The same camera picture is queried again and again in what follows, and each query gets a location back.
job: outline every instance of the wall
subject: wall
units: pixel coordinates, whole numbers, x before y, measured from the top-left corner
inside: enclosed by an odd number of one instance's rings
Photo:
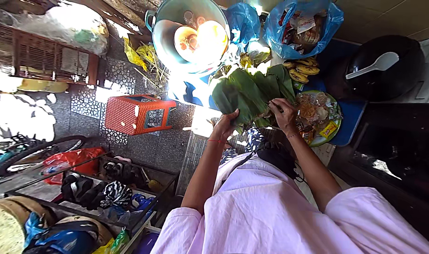
[[[357,43],[386,34],[429,39],[429,0],[338,0],[336,4],[345,13],[336,38]]]

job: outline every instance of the white plastic bag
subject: white plastic bag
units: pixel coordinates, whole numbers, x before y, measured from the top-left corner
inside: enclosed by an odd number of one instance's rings
[[[88,50],[98,56],[108,51],[108,29],[101,16],[82,5],[62,1],[44,15],[12,14],[0,9],[0,23],[24,32]]]

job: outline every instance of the pot handle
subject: pot handle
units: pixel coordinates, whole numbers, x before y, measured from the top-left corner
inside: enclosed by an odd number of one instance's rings
[[[156,20],[155,19],[155,13],[156,12],[149,10],[149,9],[145,12],[145,26],[150,30],[150,32],[152,31],[152,28],[155,26],[155,20]],[[149,18],[150,17],[153,17],[152,25],[149,24]]]

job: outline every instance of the bicycle wheel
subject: bicycle wheel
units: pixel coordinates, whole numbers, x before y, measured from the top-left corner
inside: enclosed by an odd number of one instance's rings
[[[15,173],[8,171],[8,168],[14,165],[17,161],[22,160],[23,158],[28,157],[34,153],[37,153],[49,147],[59,146],[59,144],[65,144],[68,141],[76,141],[76,143],[73,146],[71,146],[69,149],[66,147],[64,150],[64,151],[72,151],[81,147],[82,144],[84,144],[84,142],[86,141],[86,139],[87,138],[85,136],[67,136],[67,137],[59,138],[57,140],[53,140],[51,142],[43,143],[36,147],[31,147],[23,152],[16,154],[12,158],[6,160],[2,165],[0,165],[0,177],[14,175]]]

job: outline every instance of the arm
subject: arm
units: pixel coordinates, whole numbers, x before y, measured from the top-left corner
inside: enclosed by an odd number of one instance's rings
[[[328,202],[342,191],[334,176],[320,161],[317,155],[307,145],[296,129],[296,110],[286,99],[274,99],[269,107],[275,114],[279,127],[284,131],[296,157],[301,165],[307,184],[312,191],[315,202],[321,212],[324,212]]]
[[[234,126],[232,126],[230,122],[238,115],[238,109],[231,114],[223,115],[214,127],[208,140],[215,141],[209,141],[207,143],[207,147],[199,160],[199,165],[197,165],[194,175],[186,189],[182,207],[193,208],[199,211],[201,215],[204,214],[205,201],[211,197],[213,188],[215,187],[216,175],[225,142],[234,131]]]

